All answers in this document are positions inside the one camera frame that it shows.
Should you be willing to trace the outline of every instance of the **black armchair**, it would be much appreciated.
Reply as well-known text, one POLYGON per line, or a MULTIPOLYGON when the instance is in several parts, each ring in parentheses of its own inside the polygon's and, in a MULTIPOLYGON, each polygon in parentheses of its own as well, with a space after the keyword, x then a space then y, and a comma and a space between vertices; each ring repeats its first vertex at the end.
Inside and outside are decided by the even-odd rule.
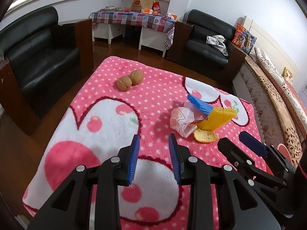
POLYGON ((222 84, 229 84, 246 56, 231 43, 235 32, 236 29, 228 23, 193 9, 185 25, 176 23, 173 46, 166 58, 222 84), (207 36, 214 35, 222 35, 226 39, 228 57, 206 43, 207 36))
MULTIPOLYGON (((28 135, 59 98, 94 68, 91 40, 85 62, 84 47, 76 43, 79 38, 86 42, 82 30, 76 34, 75 24, 60 26, 58 19, 56 9, 47 6, 0 31, 5 55, 0 63, 0 103, 28 135)), ((91 37, 90 25, 86 34, 91 37)))

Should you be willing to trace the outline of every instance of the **red package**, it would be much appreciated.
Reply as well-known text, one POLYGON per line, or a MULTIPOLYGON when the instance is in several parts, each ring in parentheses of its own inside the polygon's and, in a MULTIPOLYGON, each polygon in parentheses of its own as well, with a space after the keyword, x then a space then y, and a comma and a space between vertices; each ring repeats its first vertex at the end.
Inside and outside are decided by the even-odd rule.
POLYGON ((158 14, 161 13, 161 10, 160 10, 160 3, 159 2, 154 2, 153 3, 153 8, 152 8, 153 11, 157 11, 158 14))

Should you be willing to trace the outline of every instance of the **headboard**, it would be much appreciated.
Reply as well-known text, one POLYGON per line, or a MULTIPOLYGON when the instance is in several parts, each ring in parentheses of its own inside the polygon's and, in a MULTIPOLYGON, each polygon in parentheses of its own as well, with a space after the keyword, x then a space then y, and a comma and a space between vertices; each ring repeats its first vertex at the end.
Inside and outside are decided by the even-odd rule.
POLYGON ((277 43, 274 38, 260 27, 254 20, 245 16, 242 25, 255 37, 257 37, 255 47, 265 51, 272 60, 276 69, 282 74, 284 68, 288 68, 295 79, 298 74, 298 68, 285 50, 277 43))

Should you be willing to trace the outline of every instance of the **orange box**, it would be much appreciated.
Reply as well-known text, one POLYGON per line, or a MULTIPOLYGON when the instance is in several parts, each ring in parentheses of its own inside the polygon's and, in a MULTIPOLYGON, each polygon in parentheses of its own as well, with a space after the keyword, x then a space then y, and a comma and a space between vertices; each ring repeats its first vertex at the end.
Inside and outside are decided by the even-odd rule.
POLYGON ((153 10, 152 9, 149 9, 149 8, 146 8, 146 9, 142 9, 141 13, 143 14, 152 14, 153 10))
POLYGON ((172 13, 168 13, 166 16, 170 17, 170 18, 174 18, 174 20, 176 20, 176 18, 177 18, 177 15, 172 14, 172 13))

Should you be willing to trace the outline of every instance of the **yellow sponge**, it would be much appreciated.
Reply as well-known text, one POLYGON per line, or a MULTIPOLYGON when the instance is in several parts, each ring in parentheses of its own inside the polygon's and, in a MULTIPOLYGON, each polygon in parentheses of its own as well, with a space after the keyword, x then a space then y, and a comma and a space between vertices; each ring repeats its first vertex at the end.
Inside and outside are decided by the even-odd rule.
POLYGON ((201 121, 197 124, 197 127, 203 131, 214 131, 229 122, 237 114, 234 108, 215 107, 209 114, 208 120, 201 121))
POLYGON ((203 144, 212 143, 219 139, 218 134, 210 131, 202 131, 201 129, 196 129, 193 132, 193 135, 196 141, 203 144))

